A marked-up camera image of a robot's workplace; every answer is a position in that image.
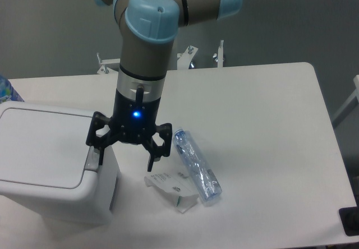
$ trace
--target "silver metal band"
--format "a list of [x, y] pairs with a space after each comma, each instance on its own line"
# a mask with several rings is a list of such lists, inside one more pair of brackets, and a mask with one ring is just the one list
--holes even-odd
[[136, 91], [139, 85], [144, 87], [143, 102], [153, 102], [159, 99], [162, 95], [164, 79], [158, 81], [144, 81], [133, 78], [123, 71], [118, 72], [117, 90], [124, 97], [136, 100]]

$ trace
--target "blue led light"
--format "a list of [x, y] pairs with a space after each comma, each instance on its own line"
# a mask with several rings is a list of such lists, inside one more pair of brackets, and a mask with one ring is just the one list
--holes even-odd
[[135, 118], [140, 118], [140, 117], [141, 117], [141, 113], [138, 112], [138, 111], [135, 111], [132, 115], [133, 115]]

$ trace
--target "white box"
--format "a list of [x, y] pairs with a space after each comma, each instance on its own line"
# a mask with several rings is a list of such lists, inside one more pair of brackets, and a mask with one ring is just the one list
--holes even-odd
[[43, 215], [107, 223], [119, 179], [109, 146], [103, 165], [85, 141], [93, 112], [0, 104], [0, 195]]

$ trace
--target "gray floor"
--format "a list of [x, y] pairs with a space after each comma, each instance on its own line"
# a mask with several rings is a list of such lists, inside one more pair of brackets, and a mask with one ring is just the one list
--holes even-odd
[[[8, 78], [94, 74], [96, 52], [121, 54], [112, 7], [93, 0], [0, 0], [0, 16], [0, 73]], [[181, 29], [178, 50], [192, 44], [196, 65], [213, 67], [221, 39], [226, 66], [311, 63], [332, 115], [359, 74], [359, 0], [244, 0], [235, 17]]]

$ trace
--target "clear plastic bottle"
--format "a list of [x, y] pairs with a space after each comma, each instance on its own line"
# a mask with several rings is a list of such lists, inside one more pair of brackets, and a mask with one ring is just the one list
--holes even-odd
[[7, 102], [9, 100], [17, 102], [24, 101], [12, 87], [9, 80], [0, 75], [0, 103]]
[[172, 141], [203, 201], [218, 197], [222, 188], [190, 132], [177, 130]]

